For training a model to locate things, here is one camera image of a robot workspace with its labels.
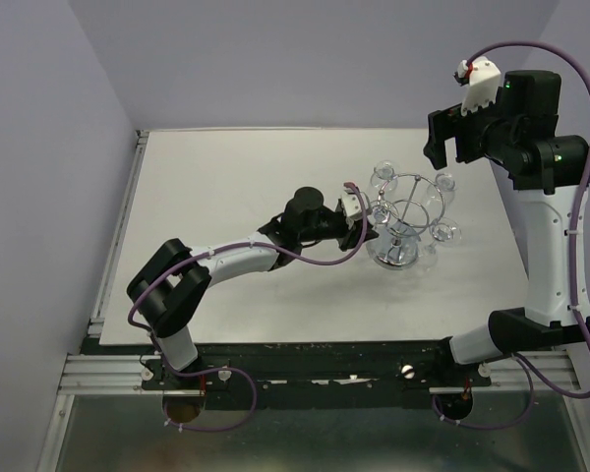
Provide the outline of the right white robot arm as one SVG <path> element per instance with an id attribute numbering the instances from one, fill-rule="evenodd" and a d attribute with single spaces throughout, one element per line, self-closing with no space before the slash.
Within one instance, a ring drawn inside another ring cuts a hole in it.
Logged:
<path id="1" fill-rule="evenodd" d="M 590 338 L 590 303 L 570 282 L 573 275 L 585 281 L 584 264 L 569 260 L 577 235 L 569 225 L 583 220 L 573 204 L 589 145 L 556 134 L 560 75 L 473 70 L 455 77 L 466 95 L 429 114 L 424 154 L 445 168 L 445 143 L 453 139 L 457 162 L 486 157 L 507 171 L 526 226 L 528 288 L 522 307 L 493 311 L 485 325 L 448 339 L 448 352 L 432 364 L 446 385 L 465 378 L 468 364 Z"/>

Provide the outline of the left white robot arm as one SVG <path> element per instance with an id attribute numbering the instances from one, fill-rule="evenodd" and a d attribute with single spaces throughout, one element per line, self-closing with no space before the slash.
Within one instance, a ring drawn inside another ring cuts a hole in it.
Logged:
<path id="1" fill-rule="evenodd" d="M 133 306 L 130 325 L 143 329 L 166 361 L 165 377 L 176 387 L 191 386 L 200 357 L 189 323 L 207 290 L 230 279 L 271 272 L 299 261 L 320 266 L 304 256 L 305 249 L 334 240 L 340 265 L 378 234 L 368 220 L 369 199 L 346 183 L 336 208 L 325 206 L 321 191 L 298 189 L 283 212 L 252 235 L 222 246 L 194 250 L 180 239 L 164 242 L 129 282 L 126 293 Z"/>

